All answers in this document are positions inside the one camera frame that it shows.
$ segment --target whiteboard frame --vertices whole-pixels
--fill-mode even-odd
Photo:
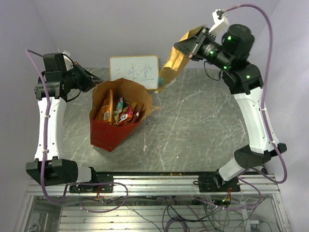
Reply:
[[[159,57],[157,55],[140,55],[140,56],[119,56],[119,57],[110,57],[110,81],[112,81],[112,71],[111,71],[111,59],[112,58],[124,58],[124,57],[156,57],[158,64],[158,87],[157,88],[147,88],[147,90],[157,90],[159,88]]]

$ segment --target table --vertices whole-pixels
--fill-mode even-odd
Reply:
[[[90,68],[103,80],[108,68]],[[216,77],[218,71],[208,70]],[[151,91],[154,110],[113,152],[90,144],[92,92],[67,104],[64,159],[96,171],[215,171],[249,143],[241,111],[223,80],[203,69],[184,69],[161,93]]]

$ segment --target white wall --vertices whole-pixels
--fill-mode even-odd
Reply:
[[[190,29],[213,25],[212,12],[239,0],[33,0],[60,50],[85,67],[108,67],[112,56],[159,56],[160,64]],[[271,14],[279,0],[246,0]],[[253,9],[228,14],[256,38],[265,22]],[[202,68],[202,62],[188,67]]]
[[[25,48],[56,51],[31,1],[0,0],[0,230],[8,232],[15,227],[29,182],[25,165],[33,161],[38,142],[38,75]]]
[[[309,201],[309,2],[280,0],[271,22],[274,53],[269,76],[267,108],[277,137],[287,144],[283,154],[288,179],[280,185],[284,205],[295,232],[308,231]],[[265,70],[268,28],[255,44],[251,62]],[[268,165],[276,178],[282,178],[278,158]]]

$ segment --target wall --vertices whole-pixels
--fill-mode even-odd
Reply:
[[[187,31],[213,25],[212,12],[239,0],[33,0],[60,50],[85,67],[108,67],[112,56],[159,56],[169,52]],[[270,15],[279,0],[246,0]],[[253,9],[228,14],[229,21],[250,27],[256,37],[265,22]],[[203,67],[191,62],[188,67]]]
[[[0,6],[0,228],[11,232],[29,182],[25,165],[34,159],[39,131],[38,75],[24,49],[50,53],[56,45],[31,1],[0,0]]]
[[[308,231],[309,194],[309,2],[280,0],[271,22],[274,30],[274,51],[267,92],[267,108],[276,136],[287,144],[283,154],[288,179],[280,185],[295,232]],[[251,62],[265,70],[268,28],[264,28],[255,44]],[[282,166],[278,158],[267,164],[278,180]]]

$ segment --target yellow package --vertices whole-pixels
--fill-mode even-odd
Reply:
[[[108,123],[112,122],[112,99],[112,90],[109,89],[107,92],[107,96],[97,113],[96,120]]]

